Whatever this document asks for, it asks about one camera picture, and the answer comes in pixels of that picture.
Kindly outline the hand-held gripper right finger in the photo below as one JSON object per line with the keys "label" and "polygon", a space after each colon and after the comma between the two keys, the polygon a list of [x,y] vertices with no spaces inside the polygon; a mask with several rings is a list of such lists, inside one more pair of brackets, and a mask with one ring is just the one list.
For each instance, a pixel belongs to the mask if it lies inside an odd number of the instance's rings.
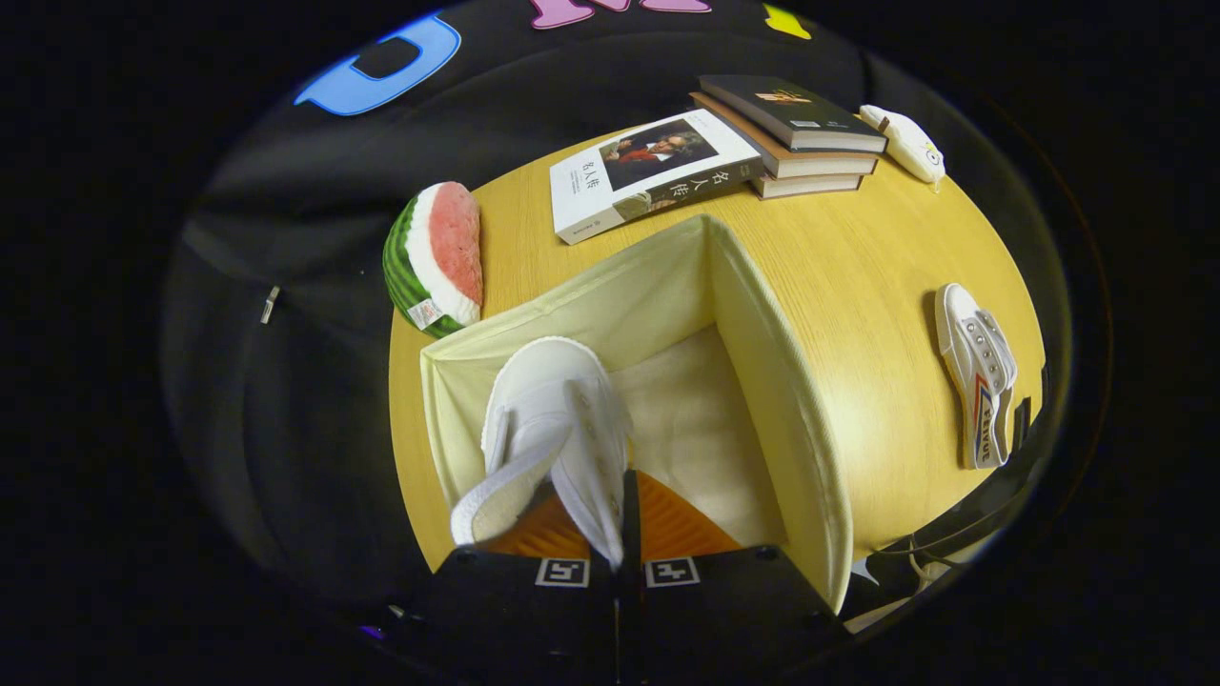
{"label": "hand-held gripper right finger", "polygon": [[647,560],[638,474],[623,478],[620,681],[793,685],[849,634],[780,546]]}

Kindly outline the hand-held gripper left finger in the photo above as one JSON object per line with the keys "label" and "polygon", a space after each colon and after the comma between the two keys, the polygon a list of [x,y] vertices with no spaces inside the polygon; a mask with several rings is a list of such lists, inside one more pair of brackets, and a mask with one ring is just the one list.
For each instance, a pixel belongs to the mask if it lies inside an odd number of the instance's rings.
{"label": "hand-held gripper left finger", "polygon": [[418,659],[458,684],[611,684],[615,575],[554,488],[509,530],[458,547],[418,594]]}

